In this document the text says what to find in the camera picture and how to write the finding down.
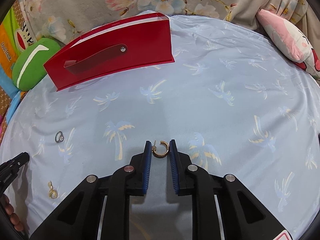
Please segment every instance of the silver rivet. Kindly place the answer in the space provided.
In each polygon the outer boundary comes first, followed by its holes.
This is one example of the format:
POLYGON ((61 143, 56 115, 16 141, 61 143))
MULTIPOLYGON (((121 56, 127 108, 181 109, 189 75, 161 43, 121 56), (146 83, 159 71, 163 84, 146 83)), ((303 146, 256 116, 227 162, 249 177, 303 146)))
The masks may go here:
POLYGON ((236 180, 236 177, 233 176, 232 174, 228 174, 228 175, 226 176, 226 180, 227 180, 227 181, 230 181, 230 182, 233 182, 233 181, 236 180))
POLYGON ((198 169, 198 167, 196 165, 191 164, 188 166, 189 171, 196 171, 197 169, 198 169))
POLYGON ((93 182, 95 182, 96 181, 96 176, 94 176, 94 175, 89 175, 88 177, 87 177, 87 182, 89 182, 89 183, 93 183, 93 182))
POLYGON ((134 167, 131 165, 127 165, 124 167, 125 172, 132 172, 134 170, 134 167))

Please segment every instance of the human hand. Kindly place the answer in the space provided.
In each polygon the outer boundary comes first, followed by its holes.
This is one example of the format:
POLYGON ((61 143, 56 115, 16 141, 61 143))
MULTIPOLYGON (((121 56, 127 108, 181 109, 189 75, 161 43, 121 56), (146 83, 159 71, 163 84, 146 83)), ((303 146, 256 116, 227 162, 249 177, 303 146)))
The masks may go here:
POLYGON ((10 217, 11 223, 14 225, 15 230, 19 232, 23 231, 23 225, 19 217, 17 216, 17 214, 14 213, 14 209, 13 209, 13 206, 10 204, 9 198, 5 194, 3 196, 4 196, 4 201, 6 203, 4 206, 4 210, 10 217))

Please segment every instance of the bed sheet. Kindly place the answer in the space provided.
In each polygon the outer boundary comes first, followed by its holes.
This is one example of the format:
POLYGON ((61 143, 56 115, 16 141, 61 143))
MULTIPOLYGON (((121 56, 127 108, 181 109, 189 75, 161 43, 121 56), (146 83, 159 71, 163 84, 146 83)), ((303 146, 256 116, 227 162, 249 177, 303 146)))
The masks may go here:
MULTIPOLYGON (((209 173, 235 174, 294 239, 310 225, 320 198, 316 81, 253 31, 198 16, 170 26, 175 63, 59 92, 46 76, 25 96, 0 161, 30 154, 8 191, 29 234, 87 175, 110 175, 146 140, 170 139, 209 173)), ((169 160, 152 158, 147 195, 131 198, 130 239, 191 239, 191 214, 191 199, 174 195, 169 160)))

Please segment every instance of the plush toy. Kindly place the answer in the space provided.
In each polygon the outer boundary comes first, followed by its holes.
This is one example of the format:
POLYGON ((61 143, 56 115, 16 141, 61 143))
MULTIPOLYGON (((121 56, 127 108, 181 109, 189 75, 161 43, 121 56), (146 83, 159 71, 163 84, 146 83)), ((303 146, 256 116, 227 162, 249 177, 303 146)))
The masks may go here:
POLYGON ((274 44, 288 59, 312 75, 320 71, 320 61, 315 50, 295 25, 263 9, 256 17, 274 44))
POLYGON ((43 64, 60 50, 60 45, 52 39, 41 38, 26 48, 18 57, 12 69, 14 85, 28 91, 38 84, 47 74, 43 64))

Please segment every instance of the silver ring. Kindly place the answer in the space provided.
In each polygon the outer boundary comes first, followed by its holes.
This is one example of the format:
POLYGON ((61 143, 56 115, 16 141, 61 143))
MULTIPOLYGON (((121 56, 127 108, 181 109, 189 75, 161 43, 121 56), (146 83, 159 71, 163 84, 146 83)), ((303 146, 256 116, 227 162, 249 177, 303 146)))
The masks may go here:
POLYGON ((63 133, 61 131, 57 132, 56 138, 55 138, 56 143, 63 142, 63 140, 64 140, 63 133))

